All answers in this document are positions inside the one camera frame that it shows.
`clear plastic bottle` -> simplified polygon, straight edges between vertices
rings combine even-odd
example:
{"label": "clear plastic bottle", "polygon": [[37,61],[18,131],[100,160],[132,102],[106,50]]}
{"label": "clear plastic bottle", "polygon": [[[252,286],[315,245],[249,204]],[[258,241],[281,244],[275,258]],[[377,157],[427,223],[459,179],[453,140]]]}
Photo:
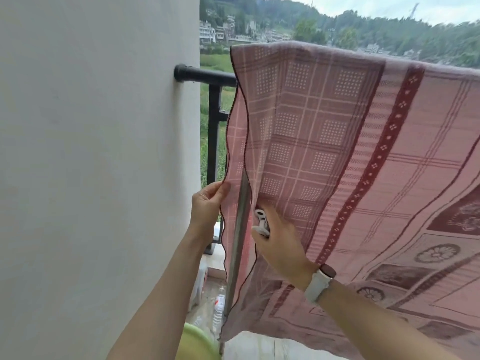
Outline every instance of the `clear plastic bottle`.
{"label": "clear plastic bottle", "polygon": [[225,287],[222,285],[218,290],[218,295],[213,303],[213,337],[218,339],[223,325],[223,309],[225,307]]}

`drying rack leg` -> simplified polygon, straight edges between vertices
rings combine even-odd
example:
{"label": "drying rack leg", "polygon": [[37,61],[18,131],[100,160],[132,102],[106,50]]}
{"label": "drying rack leg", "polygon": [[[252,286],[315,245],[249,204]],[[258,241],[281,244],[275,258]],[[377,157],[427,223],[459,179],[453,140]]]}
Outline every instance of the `drying rack leg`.
{"label": "drying rack leg", "polygon": [[[238,194],[237,217],[235,219],[235,229],[233,234],[232,257],[230,260],[230,269],[228,271],[225,293],[225,307],[223,308],[223,323],[233,305],[235,297],[235,288],[237,287],[237,278],[240,269],[240,261],[242,259],[243,242],[247,231],[248,218],[250,215],[251,192],[250,185],[245,170],[243,171],[240,192]],[[220,342],[220,354],[223,353],[224,344]]]}

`black railing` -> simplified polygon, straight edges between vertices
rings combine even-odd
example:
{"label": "black railing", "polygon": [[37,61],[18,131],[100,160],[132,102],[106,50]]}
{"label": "black railing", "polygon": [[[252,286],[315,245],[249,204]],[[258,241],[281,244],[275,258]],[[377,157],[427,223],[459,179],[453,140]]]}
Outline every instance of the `black railing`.
{"label": "black railing", "polygon": [[[207,70],[178,64],[174,71],[178,82],[201,82],[208,84],[208,143],[207,143],[207,184],[217,180],[218,171],[218,146],[220,122],[226,121],[229,113],[222,111],[222,87],[237,86],[235,74]],[[213,238],[213,244],[205,250],[206,254],[212,254],[215,244],[220,242],[223,230],[223,220],[220,220],[220,233],[218,238]]]}

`cloud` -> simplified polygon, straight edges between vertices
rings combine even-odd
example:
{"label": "cloud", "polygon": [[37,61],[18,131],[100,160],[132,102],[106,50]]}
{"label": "cloud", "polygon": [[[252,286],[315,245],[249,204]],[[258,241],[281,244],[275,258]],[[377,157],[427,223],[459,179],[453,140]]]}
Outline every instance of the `cloud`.
{"label": "cloud", "polygon": [[480,18],[480,0],[293,0],[313,5],[329,16],[356,10],[361,16],[408,17],[417,2],[414,18],[430,24],[473,22]]}

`transmission tower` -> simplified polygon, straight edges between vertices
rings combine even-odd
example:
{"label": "transmission tower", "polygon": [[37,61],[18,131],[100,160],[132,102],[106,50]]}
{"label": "transmission tower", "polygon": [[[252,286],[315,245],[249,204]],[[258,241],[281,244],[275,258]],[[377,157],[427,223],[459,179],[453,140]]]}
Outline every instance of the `transmission tower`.
{"label": "transmission tower", "polygon": [[420,2],[417,2],[415,6],[413,6],[412,12],[410,13],[410,16],[408,17],[408,19],[413,19],[413,15],[415,14],[415,11],[417,10],[417,7],[419,4]]}

